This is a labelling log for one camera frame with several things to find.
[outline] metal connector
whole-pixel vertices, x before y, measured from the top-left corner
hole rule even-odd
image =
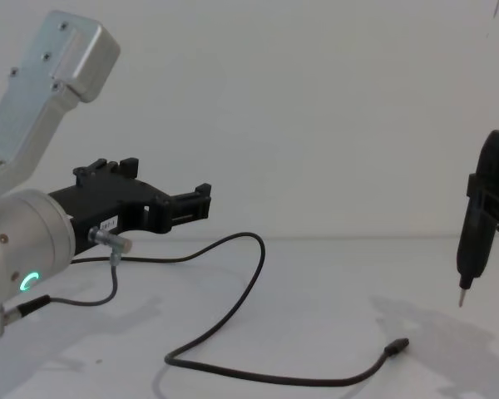
[[[50,303],[49,295],[42,295],[39,298],[35,298],[29,302],[22,303],[9,310],[4,310],[3,305],[0,305],[0,337],[5,332],[6,326],[15,323],[21,318],[27,316],[30,313],[48,305]]]
[[[93,227],[89,230],[89,241],[111,247],[113,251],[120,254],[127,254],[131,251],[131,247],[133,246],[133,242],[130,239],[111,234],[108,231],[97,227]]]

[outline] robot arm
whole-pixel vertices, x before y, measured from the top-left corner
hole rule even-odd
[[[0,102],[0,337],[4,327],[41,304],[6,312],[3,303],[60,273],[97,244],[131,248],[127,230],[163,234],[206,219],[210,186],[169,196],[136,179],[138,160],[98,160],[76,168],[76,184],[49,195],[5,195],[35,170],[61,119],[96,99],[120,48],[91,19],[51,12]]]
[[[48,14],[0,101],[0,195],[30,177],[64,115],[96,99],[119,54],[99,22]]]

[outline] black cable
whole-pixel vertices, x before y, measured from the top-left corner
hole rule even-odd
[[[168,353],[165,356],[165,363],[169,364],[171,366],[175,367],[181,367],[181,368],[187,368],[191,370],[198,370],[201,372],[208,372],[212,374],[218,374],[221,376],[225,377],[233,377],[233,378],[239,378],[243,380],[249,380],[249,381],[254,381],[254,382],[265,382],[269,384],[279,384],[279,385],[290,385],[290,386],[302,386],[302,387],[347,387],[350,385],[358,384],[368,378],[370,378],[373,374],[375,374],[379,368],[386,362],[386,360],[391,357],[399,354],[402,352],[405,347],[408,346],[408,339],[406,338],[401,338],[393,341],[390,343],[388,346],[384,348],[383,353],[379,357],[379,359],[365,372],[361,372],[360,374],[354,376],[354,377],[349,377],[349,378],[335,378],[335,379],[319,379],[319,378],[297,378],[297,377],[282,377],[282,376],[273,376],[269,374],[258,374],[254,372],[244,372],[241,370],[235,370],[231,368],[226,368],[226,367],[219,367],[215,366],[212,364],[208,363],[202,363],[202,362],[194,362],[190,360],[183,360],[183,359],[178,359],[177,357],[188,350],[192,349],[193,347],[196,347],[206,341],[208,338],[213,336],[218,330],[220,330],[232,317],[233,315],[239,310],[240,306],[242,303],[246,300],[248,295],[251,292],[251,289],[254,287],[255,282],[257,281],[257,278],[260,275],[260,272],[263,268],[264,265],[264,258],[266,255],[266,248],[264,246],[264,241],[262,238],[260,238],[257,234],[255,233],[237,233],[237,234],[232,234],[228,237],[225,237],[219,241],[216,241],[215,243],[209,245],[208,247],[202,249],[201,251],[196,252],[195,254],[185,256],[182,258],[173,258],[173,259],[163,259],[163,258],[158,258],[158,259],[151,259],[151,258],[136,258],[136,257],[123,257],[123,261],[129,261],[129,262],[142,262],[142,263],[154,263],[154,264],[176,264],[180,262],[186,262],[192,259],[195,259],[202,254],[205,254],[206,252],[211,251],[212,249],[218,247],[219,245],[222,245],[223,243],[226,243],[228,241],[231,241],[233,239],[241,238],[241,237],[250,237],[252,239],[255,239],[259,243],[260,247],[260,258],[259,258],[259,263],[257,265],[256,270],[254,271],[254,275],[251,278],[251,281],[249,281],[248,286],[240,296],[239,300],[236,302],[236,304],[231,308],[231,310],[221,319],[219,322],[217,322],[213,327],[209,328],[207,331],[205,331],[203,334],[201,334],[198,338],[194,339],[191,342],[188,342],[187,344],[178,347],[174,351]],[[109,257],[97,257],[97,258],[84,258],[84,259],[74,259],[72,261],[73,264],[80,264],[80,263],[86,263],[86,262],[100,262],[100,261],[108,261]],[[100,300],[100,301],[95,301],[95,302],[82,302],[82,301],[73,301],[70,299],[65,299],[65,298],[51,298],[51,302],[54,303],[65,303],[69,305],[74,305],[74,306],[98,306],[102,305],[104,303],[107,303],[111,301],[115,295],[116,295],[116,290],[118,289],[118,280],[116,277],[116,267],[111,266],[111,277],[112,277],[112,282],[113,282],[113,289],[111,293],[109,294],[108,297]]]
[[[83,307],[93,307],[93,306],[105,305],[106,303],[111,301],[116,296],[116,291],[118,291],[118,277],[116,276],[116,266],[111,266],[111,280],[112,280],[111,293],[107,297],[100,299],[99,301],[87,302],[87,301],[75,301],[73,299],[66,299],[66,298],[50,297],[50,302],[51,303],[65,303],[66,305],[83,306]]]

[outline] cable end plug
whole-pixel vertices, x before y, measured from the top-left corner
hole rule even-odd
[[[409,343],[408,338],[396,339],[384,348],[384,353],[386,353],[389,357],[396,356],[404,351]]]
[[[28,314],[47,306],[51,301],[50,295],[42,295],[32,301],[21,303],[16,309],[20,313],[21,318],[25,318]]]

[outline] silver metal housing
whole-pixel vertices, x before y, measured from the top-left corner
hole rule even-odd
[[[76,249],[74,230],[62,207],[36,190],[0,198],[0,305],[30,286],[64,270]]]
[[[99,22],[48,14],[0,101],[0,195],[33,173],[63,116],[96,99],[119,55]]]

